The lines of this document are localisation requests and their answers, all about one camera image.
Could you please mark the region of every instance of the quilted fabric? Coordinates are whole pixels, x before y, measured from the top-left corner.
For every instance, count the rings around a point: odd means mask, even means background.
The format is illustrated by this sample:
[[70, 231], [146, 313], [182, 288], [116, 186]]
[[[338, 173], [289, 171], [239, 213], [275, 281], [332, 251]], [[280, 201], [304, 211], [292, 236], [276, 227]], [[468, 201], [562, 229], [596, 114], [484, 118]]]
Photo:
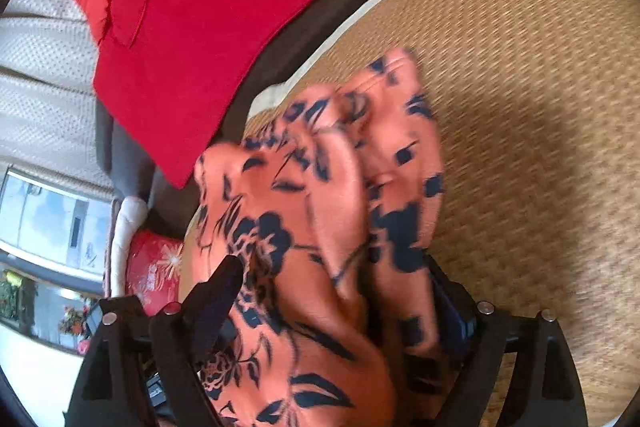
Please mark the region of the quilted fabric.
[[97, 50], [73, 0], [10, 0], [0, 16], [0, 158], [108, 197], [95, 155]]

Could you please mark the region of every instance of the orange blanket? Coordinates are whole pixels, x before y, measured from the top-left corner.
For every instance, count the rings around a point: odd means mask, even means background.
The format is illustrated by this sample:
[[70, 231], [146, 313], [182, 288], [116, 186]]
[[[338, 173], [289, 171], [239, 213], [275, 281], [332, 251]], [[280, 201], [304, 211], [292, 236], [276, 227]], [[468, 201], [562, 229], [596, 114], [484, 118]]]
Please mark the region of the orange blanket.
[[226, 423], [421, 424], [442, 399], [422, 248], [442, 163], [414, 62], [393, 50], [339, 90], [307, 89], [242, 146], [199, 159], [194, 282], [244, 264], [236, 338], [202, 368]]

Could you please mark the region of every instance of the flower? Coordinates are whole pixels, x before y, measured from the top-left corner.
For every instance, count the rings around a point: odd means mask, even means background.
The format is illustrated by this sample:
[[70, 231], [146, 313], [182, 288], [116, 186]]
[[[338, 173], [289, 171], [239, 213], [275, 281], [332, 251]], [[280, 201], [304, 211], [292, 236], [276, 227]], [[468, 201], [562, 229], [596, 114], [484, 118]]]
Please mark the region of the flower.
[[201, 379], [207, 396], [217, 400], [222, 393], [222, 388], [234, 378], [236, 385], [240, 382], [240, 368], [236, 357], [230, 349], [218, 352], [208, 360], [202, 368]]
[[158, 266], [162, 268], [162, 279], [178, 279], [182, 265], [182, 245], [162, 245], [160, 250], [162, 259], [158, 261]]
[[277, 306], [274, 278], [281, 272], [284, 255], [291, 246], [291, 235], [275, 212], [258, 219], [243, 217], [230, 234], [230, 249], [242, 257], [249, 270], [236, 309], [251, 328], [267, 323], [280, 333], [284, 321]]
[[80, 322], [74, 322], [71, 325], [71, 334], [72, 335], [80, 335], [82, 333], [82, 324]]
[[91, 343], [91, 340], [89, 339], [83, 339], [80, 342], [78, 342], [78, 347], [76, 347], [76, 349], [78, 350], [78, 353], [80, 355], [86, 355], [86, 352], [89, 350], [90, 343]]

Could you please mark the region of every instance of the red floral pillow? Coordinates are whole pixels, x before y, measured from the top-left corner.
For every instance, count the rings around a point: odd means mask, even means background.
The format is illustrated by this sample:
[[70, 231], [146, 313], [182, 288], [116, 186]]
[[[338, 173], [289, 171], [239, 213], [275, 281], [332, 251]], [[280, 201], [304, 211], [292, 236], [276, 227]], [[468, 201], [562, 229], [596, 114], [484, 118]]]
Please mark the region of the red floral pillow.
[[137, 295], [147, 315], [178, 299], [182, 242], [148, 230], [136, 233], [127, 261], [128, 295]]

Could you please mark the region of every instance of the floral pattern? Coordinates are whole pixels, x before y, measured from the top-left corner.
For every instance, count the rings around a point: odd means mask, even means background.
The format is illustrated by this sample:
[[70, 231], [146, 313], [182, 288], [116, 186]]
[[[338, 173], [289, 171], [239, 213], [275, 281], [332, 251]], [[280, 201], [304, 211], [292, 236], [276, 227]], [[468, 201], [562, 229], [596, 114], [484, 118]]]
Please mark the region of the floral pattern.
[[182, 266], [182, 245], [162, 245], [160, 249], [162, 257], [158, 261], [158, 267], [161, 271], [159, 286], [154, 288], [155, 291], [161, 290], [164, 282], [172, 279], [180, 279], [180, 268]]
[[[426, 367], [421, 361], [436, 334], [418, 232], [422, 217], [437, 213], [442, 191], [437, 150], [425, 149], [435, 143], [431, 112], [404, 51], [359, 75], [338, 92], [305, 91], [241, 147], [225, 145], [227, 156], [216, 156], [214, 146], [196, 165], [196, 257], [206, 267], [234, 255], [244, 267], [230, 312], [236, 337], [212, 352], [200, 373], [226, 425], [307, 427], [330, 410], [342, 425], [391, 421], [384, 398], [391, 382], [373, 344], [383, 336], [367, 338], [359, 329], [363, 277], [377, 303], [395, 311], [385, 324], [369, 302], [367, 316], [379, 317], [379, 332], [396, 328], [405, 355]], [[433, 154], [434, 161], [423, 161]], [[379, 180], [381, 166], [393, 175]], [[421, 178], [394, 181], [408, 173]], [[347, 201], [345, 194], [355, 196]], [[340, 241], [327, 241], [333, 233]], [[398, 363], [408, 360], [399, 354]], [[419, 372], [406, 378], [427, 389]], [[364, 402], [363, 389], [378, 399]]]

